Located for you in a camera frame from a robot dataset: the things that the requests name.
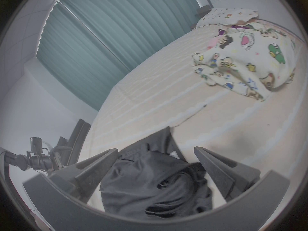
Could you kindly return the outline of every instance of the green curtain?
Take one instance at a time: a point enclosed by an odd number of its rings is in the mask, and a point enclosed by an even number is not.
[[[196,0],[59,0],[37,58],[99,110],[129,71],[190,31],[197,8]]]

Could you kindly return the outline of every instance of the curtain gap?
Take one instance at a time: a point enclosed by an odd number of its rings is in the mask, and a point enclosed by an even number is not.
[[[89,30],[90,33],[93,34],[94,37],[96,37],[98,39],[98,41],[100,41],[102,43],[103,46],[106,47],[106,49],[130,72],[129,68],[126,67],[126,65],[119,59],[117,58],[117,56],[72,12],[70,11],[63,3],[61,3],[61,1],[57,0],[57,2],[59,4],[61,4],[61,6],[63,6],[65,9],[67,9],[78,21],[80,21],[80,23]]]

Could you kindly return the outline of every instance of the tiled ceiling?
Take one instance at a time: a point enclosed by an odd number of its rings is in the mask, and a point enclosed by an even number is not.
[[[23,76],[24,63],[35,56],[39,35],[56,0],[28,0],[0,45],[0,102]]]

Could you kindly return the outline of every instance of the bed sheet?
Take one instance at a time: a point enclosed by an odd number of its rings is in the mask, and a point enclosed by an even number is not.
[[[93,122],[79,161],[110,148],[121,150],[170,126],[188,162],[198,161],[193,149],[201,146],[260,169],[261,177],[271,169],[290,177],[291,186],[281,203],[285,205],[302,177],[297,165],[308,158],[307,47],[284,31],[296,45],[294,81],[260,102],[221,86],[207,86],[188,67],[191,55],[205,51],[220,27],[192,30],[122,79]],[[102,209],[98,201],[97,190],[88,204]]]

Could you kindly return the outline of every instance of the white patterned pillow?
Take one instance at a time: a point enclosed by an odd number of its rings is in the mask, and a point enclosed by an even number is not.
[[[258,11],[250,9],[213,8],[197,23],[196,28],[207,25],[243,25],[258,15]]]

